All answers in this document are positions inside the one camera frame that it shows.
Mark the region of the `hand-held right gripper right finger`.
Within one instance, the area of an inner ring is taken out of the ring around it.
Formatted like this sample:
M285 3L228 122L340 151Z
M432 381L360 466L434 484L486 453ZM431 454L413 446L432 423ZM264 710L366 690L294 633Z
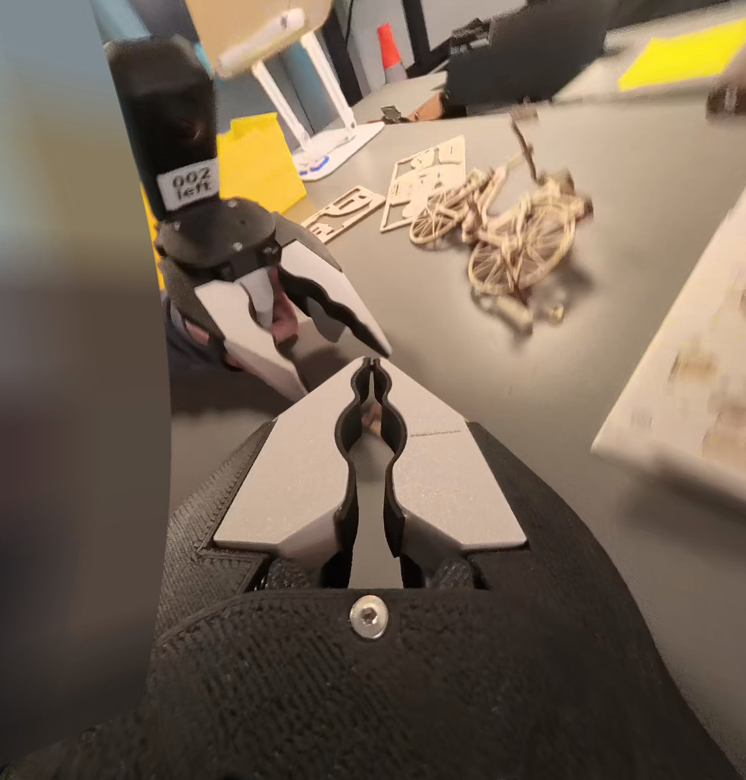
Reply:
M521 548L526 535L469 422L387 360L373 362L385 473L384 521L394 556Z

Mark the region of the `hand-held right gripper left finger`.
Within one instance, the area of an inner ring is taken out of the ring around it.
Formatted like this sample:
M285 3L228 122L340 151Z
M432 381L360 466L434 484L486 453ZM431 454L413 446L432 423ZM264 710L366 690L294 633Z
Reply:
M361 434L370 360L359 358L280 414L212 537L224 550L328 561L356 488L348 451Z

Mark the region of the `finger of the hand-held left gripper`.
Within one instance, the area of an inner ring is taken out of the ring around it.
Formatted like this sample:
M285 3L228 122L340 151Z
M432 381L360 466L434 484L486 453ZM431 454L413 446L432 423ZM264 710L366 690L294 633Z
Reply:
M251 315L251 298L242 285L213 280L194 292L221 332L231 358L289 400L308 394L294 364L280 354L270 332Z
M327 341L345 332L377 354L391 356L391 345L344 272L298 240L281 249L280 283L286 296Z

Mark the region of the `wooden bicycle model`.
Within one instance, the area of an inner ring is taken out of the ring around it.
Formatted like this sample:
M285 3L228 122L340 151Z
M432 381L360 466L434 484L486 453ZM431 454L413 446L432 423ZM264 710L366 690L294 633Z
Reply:
M450 236L458 238L469 248L466 276L472 297L508 325L497 309L499 298L512 297L524 304L534 324L536 317L559 324L564 303L533 305L534 290L567 261L577 229L593 217L593 202L576 188L570 170L538 169L534 145L521 130L517 114L510 119L510 129L518 152L497 168L473 169L460 186L431 196L410 225L409 239L417 247L433 248ZM533 188L507 210L492 214L520 165L527 168Z

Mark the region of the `person's left hand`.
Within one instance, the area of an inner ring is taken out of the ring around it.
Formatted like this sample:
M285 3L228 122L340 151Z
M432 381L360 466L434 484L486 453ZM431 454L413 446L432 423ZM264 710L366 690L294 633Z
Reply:
M296 338L298 320L292 302L282 288L277 270L270 268L268 273L274 295L270 334L274 343L280 346ZM165 290L161 291L161 304L171 377L212 369L244 371L231 356L217 353L214 347L209 346L209 335L183 317L173 306Z

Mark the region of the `laser-cut plywood part sheet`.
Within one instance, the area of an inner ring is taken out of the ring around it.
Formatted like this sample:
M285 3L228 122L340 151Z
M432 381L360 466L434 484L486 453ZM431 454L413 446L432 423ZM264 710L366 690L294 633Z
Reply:
M463 135L398 160L387 188L380 232L410 226L431 196L460 186L465 177Z
M301 226L327 245L377 212L385 201L385 196L358 185L312 214Z

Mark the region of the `yellow paper pad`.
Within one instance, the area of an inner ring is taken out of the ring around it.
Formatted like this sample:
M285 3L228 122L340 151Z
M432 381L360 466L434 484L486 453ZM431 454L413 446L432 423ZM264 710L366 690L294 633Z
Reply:
M244 197L284 213L306 196L274 113L234 119L217 133L214 106L148 109L130 132L152 242L158 225L210 197Z

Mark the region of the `white stand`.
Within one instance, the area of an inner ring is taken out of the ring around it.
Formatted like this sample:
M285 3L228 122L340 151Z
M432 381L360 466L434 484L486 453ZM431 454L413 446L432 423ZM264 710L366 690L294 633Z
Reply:
M250 72L285 120L300 151L292 156L300 178L314 182L346 163L384 129L359 124L316 31L333 11L331 1L187 1L192 23L214 74L231 80ZM310 135L266 67L266 61L300 44L342 123Z

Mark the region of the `orange traffic cone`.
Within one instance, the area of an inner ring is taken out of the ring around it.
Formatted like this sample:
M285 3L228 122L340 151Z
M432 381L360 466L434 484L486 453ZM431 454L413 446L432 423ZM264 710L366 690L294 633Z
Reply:
M378 44L385 83L398 83L408 79L398 47L389 23L378 27Z

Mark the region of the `white instruction booklet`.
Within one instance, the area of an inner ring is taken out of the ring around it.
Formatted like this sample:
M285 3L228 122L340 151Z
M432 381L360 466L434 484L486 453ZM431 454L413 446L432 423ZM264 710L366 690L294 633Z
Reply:
M591 451L746 503L746 187Z

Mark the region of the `black bag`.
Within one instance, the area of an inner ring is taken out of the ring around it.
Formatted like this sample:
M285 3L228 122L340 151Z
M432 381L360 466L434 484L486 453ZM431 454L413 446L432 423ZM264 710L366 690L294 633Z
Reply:
M603 51L617 2L533 2L491 20L487 43L453 55L444 116L550 101Z

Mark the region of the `yellow paper sheet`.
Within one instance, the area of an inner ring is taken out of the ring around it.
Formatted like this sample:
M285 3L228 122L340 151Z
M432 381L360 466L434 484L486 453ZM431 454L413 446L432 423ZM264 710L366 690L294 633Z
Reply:
M746 46L746 18L676 37L654 37L618 79L618 89L646 87L718 76Z

